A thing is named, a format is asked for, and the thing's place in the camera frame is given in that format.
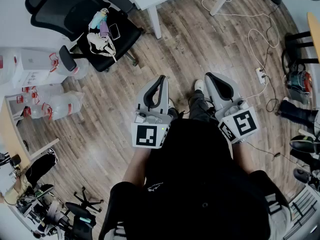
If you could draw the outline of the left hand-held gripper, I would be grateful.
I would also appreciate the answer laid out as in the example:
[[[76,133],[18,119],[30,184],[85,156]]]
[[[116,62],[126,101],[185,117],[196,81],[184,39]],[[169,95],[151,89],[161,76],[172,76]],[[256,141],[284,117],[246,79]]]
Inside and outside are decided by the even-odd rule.
[[[137,95],[137,110],[131,123],[132,146],[160,149],[168,135],[173,116],[169,109],[169,84],[166,76],[150,80]]]

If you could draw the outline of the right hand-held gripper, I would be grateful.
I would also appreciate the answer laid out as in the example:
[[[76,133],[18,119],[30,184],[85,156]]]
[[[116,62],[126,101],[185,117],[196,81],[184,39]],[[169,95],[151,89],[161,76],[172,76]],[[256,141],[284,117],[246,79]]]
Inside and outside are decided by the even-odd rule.
[[[245,99],[239,99],[241,95],[235,81],[223,74],[207,72],[204,82],[217,111],[218,128],[231,144],[245,141],[259,130],[255,109]]]

